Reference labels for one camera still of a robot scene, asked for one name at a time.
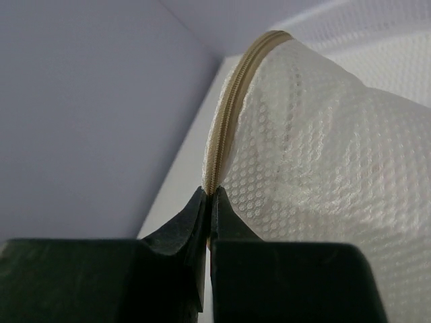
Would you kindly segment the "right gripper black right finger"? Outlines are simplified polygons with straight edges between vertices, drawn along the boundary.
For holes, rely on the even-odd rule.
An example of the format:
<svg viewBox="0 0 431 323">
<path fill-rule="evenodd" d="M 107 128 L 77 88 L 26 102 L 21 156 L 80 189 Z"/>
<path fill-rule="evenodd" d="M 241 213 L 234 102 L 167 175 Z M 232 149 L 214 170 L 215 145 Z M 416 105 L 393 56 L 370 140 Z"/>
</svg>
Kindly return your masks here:
<svg viewBox="0 0 431 323">
<path fill-rule="evenodd" d="M 234 212 L 226 190 L 219 186 L 211 200 L 209 241 L 252 240 L 261 238 Z"/>
</svg>

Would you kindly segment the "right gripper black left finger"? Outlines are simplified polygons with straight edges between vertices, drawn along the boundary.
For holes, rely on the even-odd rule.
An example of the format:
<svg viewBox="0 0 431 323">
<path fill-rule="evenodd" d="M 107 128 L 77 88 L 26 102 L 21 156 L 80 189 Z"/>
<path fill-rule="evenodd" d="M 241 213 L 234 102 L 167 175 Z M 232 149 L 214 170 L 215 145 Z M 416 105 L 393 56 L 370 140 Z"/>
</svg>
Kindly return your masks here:
<svg viewBox="0 0 431 323">
<path fill-rule="evenodd" d="M 201 187 L 185 207 L 142 242 L 152 252 L 145 265 L 145 279 L 151 291 L 177 294 L 192 312 L 201 313 L 204 305 L 206 242 L 210 215 L 207 195 Z"/>
</svg>

